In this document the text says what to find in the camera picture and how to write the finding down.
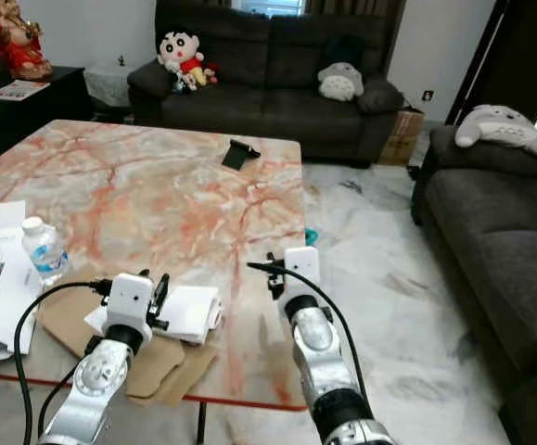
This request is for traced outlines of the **orange veined marble table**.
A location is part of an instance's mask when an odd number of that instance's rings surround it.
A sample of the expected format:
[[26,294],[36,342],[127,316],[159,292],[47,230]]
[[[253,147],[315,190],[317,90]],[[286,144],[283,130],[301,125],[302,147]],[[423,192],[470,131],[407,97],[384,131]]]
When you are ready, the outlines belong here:
[[268,253],[305,243],[300,144],[248,137],[259,152],[222,164],[230,136],[58,120],[0,156],[0,203],[23,202],[59,229],[73,279],[150,270],[213,286],[223,319],[193,401],[301,411],[287,330],[265,275]]

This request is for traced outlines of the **brown cardboard sheet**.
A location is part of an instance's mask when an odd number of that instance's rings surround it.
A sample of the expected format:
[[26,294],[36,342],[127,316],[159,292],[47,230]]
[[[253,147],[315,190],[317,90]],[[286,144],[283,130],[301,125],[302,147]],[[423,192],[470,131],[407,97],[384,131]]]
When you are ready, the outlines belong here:
[[[36,314],[47,334],[73,353],[73,364],[84,356],[87,340],[96,334],[85,318],[98,306],[97,294],[78,288],[58,292]],[[175,404],[199,385],[217,355],[212,345],[190,345],[154,335],[134,355],[125,380],[125,394],[141,404]]]

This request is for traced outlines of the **clear plastic water bottle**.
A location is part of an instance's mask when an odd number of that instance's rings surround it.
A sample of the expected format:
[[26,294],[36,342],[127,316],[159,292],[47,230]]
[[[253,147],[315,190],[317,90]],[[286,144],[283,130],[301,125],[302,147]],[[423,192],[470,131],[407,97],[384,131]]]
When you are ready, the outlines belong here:
[[68,251],[56,226],[46,223],[38,216],[22,221],[21,240],[28,259],[35,271],[42,276],[45,286],[52,286],[71,270]]

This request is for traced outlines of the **black phone stand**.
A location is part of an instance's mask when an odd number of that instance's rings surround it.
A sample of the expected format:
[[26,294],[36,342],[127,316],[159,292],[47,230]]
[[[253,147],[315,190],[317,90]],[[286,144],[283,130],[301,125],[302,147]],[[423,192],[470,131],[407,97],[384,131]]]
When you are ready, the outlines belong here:
[[239,171],[247,161],[260,159],[262,153],[260,149],[241,140],[227,140],[227,151],[221,161],[221,165],[233,171]]

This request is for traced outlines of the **long dark three-seat sofa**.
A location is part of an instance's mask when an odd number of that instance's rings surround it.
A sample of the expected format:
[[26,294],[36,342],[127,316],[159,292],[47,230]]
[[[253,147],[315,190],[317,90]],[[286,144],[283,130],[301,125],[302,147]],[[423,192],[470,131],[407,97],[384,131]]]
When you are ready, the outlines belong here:
[[197,35],[218,82],[176,93],[174,73],[154,60],[141,65],[127,78],[136,124],[292,140],[306,159],[366,167],[403,109],[387,73],[362,74],[363,93],[352,101],[320,96],[326,26],[305,14],[271,17],[199,0],[157,0],[154,29]]

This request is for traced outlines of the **brown cardboard box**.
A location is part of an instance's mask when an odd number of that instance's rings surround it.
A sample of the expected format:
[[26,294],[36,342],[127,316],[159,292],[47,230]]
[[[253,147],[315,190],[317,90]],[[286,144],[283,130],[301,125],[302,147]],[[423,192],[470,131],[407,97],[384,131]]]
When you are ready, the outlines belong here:
[[416,148],[424,121],[424,111],[413,107],[399,110],[392,124],[390,137],[376,160],[377,164],[407,165]]

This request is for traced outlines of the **small grey Totoro plush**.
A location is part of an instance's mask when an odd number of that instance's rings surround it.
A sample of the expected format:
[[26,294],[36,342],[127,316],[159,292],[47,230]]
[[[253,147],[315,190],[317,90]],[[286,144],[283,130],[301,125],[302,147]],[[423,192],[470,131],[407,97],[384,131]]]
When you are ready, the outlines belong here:
[[363,93],[363,76],[352,63],[336,62],[316,72],[319,95],[327,100],[352,101]]

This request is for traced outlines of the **white lace side table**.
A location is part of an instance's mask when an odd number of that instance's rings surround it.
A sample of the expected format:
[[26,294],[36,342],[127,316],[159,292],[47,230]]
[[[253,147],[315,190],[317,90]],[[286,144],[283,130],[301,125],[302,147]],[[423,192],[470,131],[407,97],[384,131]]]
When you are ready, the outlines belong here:
[[106,107],[130,107],[127,78],[129,73],[134,70],[132,65],[91,65],[91,67],[87,67],[84,71],[87,94]]

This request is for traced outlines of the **short dark grey sofa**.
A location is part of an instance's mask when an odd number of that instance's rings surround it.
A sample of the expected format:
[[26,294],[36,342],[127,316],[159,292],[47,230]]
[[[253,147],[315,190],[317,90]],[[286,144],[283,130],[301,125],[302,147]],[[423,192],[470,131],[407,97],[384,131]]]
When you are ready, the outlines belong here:
[[537,445],[537,157],[479,141],[452,124],[429,133],[412,219],[449,279],[515,445]]

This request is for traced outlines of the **cartoon boy plush doll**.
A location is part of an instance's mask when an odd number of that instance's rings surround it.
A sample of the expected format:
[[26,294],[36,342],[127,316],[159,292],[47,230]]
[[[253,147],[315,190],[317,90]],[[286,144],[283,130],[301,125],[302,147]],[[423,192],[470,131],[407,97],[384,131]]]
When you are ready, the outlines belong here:
[[218,82],[216,72],[204,62],[200,39],[188,32],[166,32],[158,43],[158,63],[178,77],[183,92],[196,92],[200,86]]

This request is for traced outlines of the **printed magazine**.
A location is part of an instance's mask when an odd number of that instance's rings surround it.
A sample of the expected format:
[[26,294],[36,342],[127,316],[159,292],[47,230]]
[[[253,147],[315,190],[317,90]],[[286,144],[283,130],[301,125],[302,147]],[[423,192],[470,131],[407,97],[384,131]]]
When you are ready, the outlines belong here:
[[13,80],[9,84],[0,86],[0,101],[19,102],[27,100],[28,97],[43,92],[48,85],[48,82]]

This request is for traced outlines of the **bright window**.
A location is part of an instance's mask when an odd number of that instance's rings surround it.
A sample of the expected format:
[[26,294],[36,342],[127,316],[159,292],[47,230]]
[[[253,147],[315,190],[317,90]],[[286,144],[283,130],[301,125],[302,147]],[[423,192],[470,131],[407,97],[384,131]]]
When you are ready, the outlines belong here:
[[264,16],[301,16],[307,0],[231,0],[231,6]]

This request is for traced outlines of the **large grey Totoro plush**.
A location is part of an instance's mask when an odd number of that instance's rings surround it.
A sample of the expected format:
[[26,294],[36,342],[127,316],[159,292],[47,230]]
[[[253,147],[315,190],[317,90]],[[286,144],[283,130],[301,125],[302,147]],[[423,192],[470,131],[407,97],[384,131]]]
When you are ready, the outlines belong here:
[[513,108],[502,105],[479,105],[459,123],[454,142],[459,147],[479,141],[522,148],[537,157],[537,130],[531,120]]

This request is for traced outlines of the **dark wooden door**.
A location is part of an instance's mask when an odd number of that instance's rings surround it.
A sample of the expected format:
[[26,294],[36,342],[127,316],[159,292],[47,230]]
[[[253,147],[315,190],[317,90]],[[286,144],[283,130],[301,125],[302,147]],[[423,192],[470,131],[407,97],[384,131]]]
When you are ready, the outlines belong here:
[[478,105],[502,105],[537,120],[537,0],[496,0],[447,124]]

